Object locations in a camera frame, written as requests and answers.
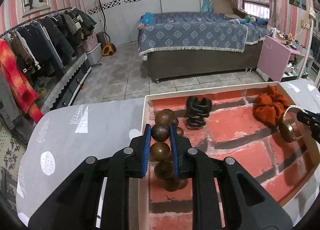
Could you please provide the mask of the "standing mirror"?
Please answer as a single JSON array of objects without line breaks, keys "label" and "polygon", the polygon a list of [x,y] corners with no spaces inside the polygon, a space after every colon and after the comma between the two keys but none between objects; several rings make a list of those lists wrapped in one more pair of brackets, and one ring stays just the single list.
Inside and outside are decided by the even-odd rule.
[{"label": "standing mirror", "polygon": [[319,83],[319,10],[311,6],[308,15],[301,19],[300,26],[298,74],[316,85]]}]

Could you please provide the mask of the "grey quilted coat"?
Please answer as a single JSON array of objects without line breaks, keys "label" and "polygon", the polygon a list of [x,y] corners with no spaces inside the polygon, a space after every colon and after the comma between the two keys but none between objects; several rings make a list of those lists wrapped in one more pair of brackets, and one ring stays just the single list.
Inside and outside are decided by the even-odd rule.
[{"label": "grey quilted coat", "polygon": [[11,88],[1,72],[0,77],[1,117],[7,127],[13,130],[21,121],[22,113],[16,105]]}]

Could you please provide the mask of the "bed with blue cover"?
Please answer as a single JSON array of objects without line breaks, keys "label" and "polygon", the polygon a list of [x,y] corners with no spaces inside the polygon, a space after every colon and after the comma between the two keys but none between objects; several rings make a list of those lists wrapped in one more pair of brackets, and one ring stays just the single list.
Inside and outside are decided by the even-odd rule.
[{"label": "bed with blue cover", "polygon": [[265,26],[218,13],[145,14],[140,19],[138,52],[149,77],[162,79],[255,69]]}]

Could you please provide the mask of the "orange fabric scrunchie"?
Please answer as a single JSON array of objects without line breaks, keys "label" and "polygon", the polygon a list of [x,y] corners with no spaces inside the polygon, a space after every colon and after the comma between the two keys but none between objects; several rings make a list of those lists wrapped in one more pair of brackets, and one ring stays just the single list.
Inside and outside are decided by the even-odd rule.
[{"label": "orange fabric scrunchie", "polygon": [[266,126],[278,126],[286,109],[289,107],[289,101],[281,94],[276,86],[268,85],[265,93],[261,93],[255,99],[253,105],[253,116]]}]

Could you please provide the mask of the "plastic storage boxes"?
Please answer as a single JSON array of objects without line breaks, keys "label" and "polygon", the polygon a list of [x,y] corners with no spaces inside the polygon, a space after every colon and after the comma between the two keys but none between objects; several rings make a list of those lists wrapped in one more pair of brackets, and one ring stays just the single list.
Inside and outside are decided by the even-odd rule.
[{"label": "plastic storage boxes", "polygon": [[82,47],[91,65],[97,64],[102,58],[101,43],[98,42],[96,34],[93,33],[83,40]]}]

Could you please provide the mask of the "orange red coat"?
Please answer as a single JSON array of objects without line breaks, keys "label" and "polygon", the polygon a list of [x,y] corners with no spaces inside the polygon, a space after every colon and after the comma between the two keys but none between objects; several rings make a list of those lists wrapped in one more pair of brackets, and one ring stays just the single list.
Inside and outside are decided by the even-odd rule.
[{"label": "orange red coat", "polygon": [[18,108],[38,123],[43,117],[35,104],[38,94],[18,69],[15,55],[3,39],[1,39],[1,71],[11,88]]}]

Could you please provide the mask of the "metal clothes rack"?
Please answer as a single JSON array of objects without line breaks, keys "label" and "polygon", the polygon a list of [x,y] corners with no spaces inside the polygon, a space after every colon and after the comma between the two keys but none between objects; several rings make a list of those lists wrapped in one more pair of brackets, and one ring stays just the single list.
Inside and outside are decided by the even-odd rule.
[{"label": "metal clothes rack", "polygon": [[71,106],[92,66],[82,41],[97,23],[78,8],[63,8],[29,19],[1,34],[17,67],[38,94],[42,113]]}]

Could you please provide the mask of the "grey polar bear tablecloth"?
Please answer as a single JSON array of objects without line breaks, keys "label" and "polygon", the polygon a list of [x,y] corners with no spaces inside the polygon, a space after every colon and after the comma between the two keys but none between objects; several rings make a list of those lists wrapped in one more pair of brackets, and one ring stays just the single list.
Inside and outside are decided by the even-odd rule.
[{"label": "grey polar bear tablecloth", "polygon": [[86,157],[110,157],[141,134],[144,99],[79,104],[41,119],[18,172],[16,205],[22,225]]}]

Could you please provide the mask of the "pink side table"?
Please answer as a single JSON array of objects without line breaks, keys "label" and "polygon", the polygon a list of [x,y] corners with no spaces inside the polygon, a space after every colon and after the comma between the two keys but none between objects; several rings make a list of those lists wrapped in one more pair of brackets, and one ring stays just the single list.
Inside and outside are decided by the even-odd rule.
[{"label": "pink side table", "polygon": [[303,67],[305,54],[286,46],[284,41],[271,36],[263,40],[257,73],[263,81],[285,82],[308,76]]}]

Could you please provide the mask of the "garment steamer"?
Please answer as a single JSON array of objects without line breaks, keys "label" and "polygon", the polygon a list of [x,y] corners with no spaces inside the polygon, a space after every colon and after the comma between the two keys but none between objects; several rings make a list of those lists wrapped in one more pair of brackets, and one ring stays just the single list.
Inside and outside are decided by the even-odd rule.
[{"label": "garment steamer", "polygon": [[102,55],[103,56],[113,56],[115,54],[115,52],[117,51],[115,45],[111,42],[111,38],[110,36],[107,34],[106,32],[106,16],[103,10],[103,6],[101,3],[101,0],[97,0],[98,4],[99,4],[99,8],[101,10],[101,13],[103,15],[103,20],[104,20],[104,24],[103,24],[103,35],[106,41],[106,44],[103,46],[102,49]]}]

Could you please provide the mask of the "brick-pattern jewelry tray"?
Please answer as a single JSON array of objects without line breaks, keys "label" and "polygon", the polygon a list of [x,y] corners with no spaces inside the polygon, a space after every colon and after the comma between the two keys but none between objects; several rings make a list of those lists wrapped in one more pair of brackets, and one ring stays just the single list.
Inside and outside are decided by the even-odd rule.
[{"label": "brick-pattern jewelry tray", "polygon": [[[154,124],[166,108],[178,117],[184,136],[209,157],[234,158],[299,223],[319,196],[319,144],[303,128],[303,138],[283,141],[277,128],[267,127],[253,116],[253,103],[265,93],[267,83],[226,86],[148,95],[144,99],[143,124]],[[186,125],[188,97],[209,98],[212,112],[198,130]],[[168,192],[149,163],[139,183],[139,229],[191,229],[192,186]]]}]

